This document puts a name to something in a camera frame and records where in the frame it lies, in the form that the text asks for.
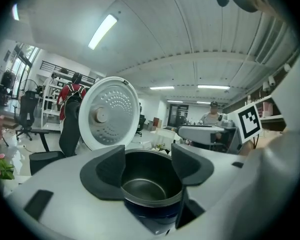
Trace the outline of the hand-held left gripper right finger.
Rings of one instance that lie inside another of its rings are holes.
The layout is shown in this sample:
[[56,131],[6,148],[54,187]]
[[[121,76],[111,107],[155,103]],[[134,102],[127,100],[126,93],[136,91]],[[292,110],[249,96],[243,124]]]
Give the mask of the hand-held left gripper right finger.
[[241,156],[173,144],[171,159],[184,189],[182,208],[194,215],[174,235],[236,235],[247,221],[241,212],[257,178],[257,151]]

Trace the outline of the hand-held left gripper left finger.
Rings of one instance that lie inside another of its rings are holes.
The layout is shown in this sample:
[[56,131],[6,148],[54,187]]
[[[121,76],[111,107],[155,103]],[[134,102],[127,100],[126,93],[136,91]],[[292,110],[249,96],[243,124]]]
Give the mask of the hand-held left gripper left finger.
[[[53,240],[154,240],[123,201],[100,200],[81,183],[81,168],[90,160],[123,146],[97,149],[63,158],[45,166],[16,187],[6,200],[31,229]],[[39,220],[25,212],[38,190],[53,193]]]

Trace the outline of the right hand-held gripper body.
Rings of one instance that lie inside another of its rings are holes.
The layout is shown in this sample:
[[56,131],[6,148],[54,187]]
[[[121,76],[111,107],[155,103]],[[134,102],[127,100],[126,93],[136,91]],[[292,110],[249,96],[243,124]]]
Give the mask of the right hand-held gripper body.
[[222,114],[219,126],[229,134],[227,152],[240,152],[245,143],[263,130],[254,102],[228,114]]

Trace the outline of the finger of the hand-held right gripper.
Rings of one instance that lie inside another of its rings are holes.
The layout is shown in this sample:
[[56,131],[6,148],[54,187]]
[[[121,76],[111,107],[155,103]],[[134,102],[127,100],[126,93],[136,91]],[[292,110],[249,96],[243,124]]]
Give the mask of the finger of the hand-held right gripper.
[[177,134],[193,147],[216,152],[229,152],[230,132],[216,125],[182,125]]

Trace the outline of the black pot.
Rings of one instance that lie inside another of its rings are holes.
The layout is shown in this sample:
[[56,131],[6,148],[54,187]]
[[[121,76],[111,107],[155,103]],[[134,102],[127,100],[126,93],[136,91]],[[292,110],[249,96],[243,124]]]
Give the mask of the black pot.
[[125,152],[121,190],[126,200],[143,207],[168,207],[180,202],[182,188],[168,154],[147,149]]

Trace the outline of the person's right forearm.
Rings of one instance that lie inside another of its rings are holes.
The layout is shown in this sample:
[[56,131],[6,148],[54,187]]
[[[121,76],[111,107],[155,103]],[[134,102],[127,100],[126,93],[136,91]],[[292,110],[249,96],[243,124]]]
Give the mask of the person's right forearm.
[[258,141],[259,141],[259,137],[257,137],[257,139],[255,139],[253,137],[252,140],[248,140],[247,142],[245,142],[242,145],[242,148],[239,151],[238,155],[240,155],[240,156],[247,156],[250,153],[250,151],[252,151],[252,150],[254,150],[254,149],[257,148]]

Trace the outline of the pink flower bunch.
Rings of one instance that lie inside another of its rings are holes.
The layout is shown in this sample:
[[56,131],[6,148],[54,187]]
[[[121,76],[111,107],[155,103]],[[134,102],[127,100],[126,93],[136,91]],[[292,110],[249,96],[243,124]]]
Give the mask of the pink flower bunch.
[[5,155],[0,154],[0,179],[1,180],[14,180],[14,170],[15,167],[13,164],[10,164],[6,161]]

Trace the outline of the black high-back office chair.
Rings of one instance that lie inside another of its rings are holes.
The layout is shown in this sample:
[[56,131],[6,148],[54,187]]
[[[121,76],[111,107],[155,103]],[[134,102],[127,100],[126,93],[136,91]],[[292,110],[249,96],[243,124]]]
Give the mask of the black high-back office chair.
[[34,134],[39,134],[44,152],[34,152],[29,155],[30,174],[34,175],[45,166],[76,155],[76,147],[80,139],[79,129],[79,102],[71,102],[65,106],[65,119],[63,121],[63,128],[58,141],[60,151],[50,151],[45,135],[49,132],[47,130],[32,130]]

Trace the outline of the white shelving unit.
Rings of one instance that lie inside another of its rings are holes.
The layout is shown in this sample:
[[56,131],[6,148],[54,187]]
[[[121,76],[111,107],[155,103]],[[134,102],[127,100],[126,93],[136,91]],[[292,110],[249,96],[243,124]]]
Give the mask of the white shelving unit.
[[40,126],[42,130],[59,132],[60,108],[57,104],[60,91],[65,85],[62,77],[58,76],[59,71],[53,70],[50,77],[43,84],[42,107]]

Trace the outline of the black swivel office chair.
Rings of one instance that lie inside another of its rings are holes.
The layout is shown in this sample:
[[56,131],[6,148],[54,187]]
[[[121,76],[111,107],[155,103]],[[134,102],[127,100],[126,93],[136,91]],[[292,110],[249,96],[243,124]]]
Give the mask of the black swivel office chair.
[[13,106],[14,121],[20,125],[20,129],[15,131],[16,140],[18,141],[19,136],[25,134],[29,137],[29,140],[32,141],[33,139],[30,136],[30,132],[35,121],[34,111],[38,105],[38,98],[36,97],[36,92],[27,90],[24,93],[24,95],[21,96],[19,104],[19,115],[16,114],[18,107],[16,105]]

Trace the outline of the dark blue rice cooker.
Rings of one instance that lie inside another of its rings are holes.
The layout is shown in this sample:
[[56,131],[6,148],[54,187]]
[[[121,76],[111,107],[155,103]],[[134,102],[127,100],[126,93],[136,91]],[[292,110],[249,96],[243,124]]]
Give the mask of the dark blue rice cooker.
[[174,227],[180,202],[166,207],[145,207],[128,201],[121,189],[126,167],[126,146],[139,125],[138,96],[133,86],[121,77],[111,76],[97,81],[81,103],[79,130],[91,150],[123,146],[88,161],[80,170],[84,188],[103,201],[122,201],[128,211],[155,235]]

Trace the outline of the black backpack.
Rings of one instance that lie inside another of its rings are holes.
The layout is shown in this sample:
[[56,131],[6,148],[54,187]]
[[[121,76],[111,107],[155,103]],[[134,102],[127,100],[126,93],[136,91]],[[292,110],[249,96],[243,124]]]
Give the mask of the black backpack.
[[70,102],[81,103],[83,100],[83,91],[85,90],[85,88],[82,85],[80,85],[79,89],[75,90],[72,83],[67,84],[67,86],[68,86],[69,91],[67,93],[67,96],[66,96],[64,102],[67,103],[68,100],[70,100]]

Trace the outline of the black floor fan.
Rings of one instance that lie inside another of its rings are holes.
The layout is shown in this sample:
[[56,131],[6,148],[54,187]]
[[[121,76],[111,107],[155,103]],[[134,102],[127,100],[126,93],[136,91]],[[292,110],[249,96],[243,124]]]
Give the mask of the black floor fan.
[[23,80],[20,84],[19,91],[25,93],[27,91],[34,92],[35,94],[40,93],[40,86],[32,79]]

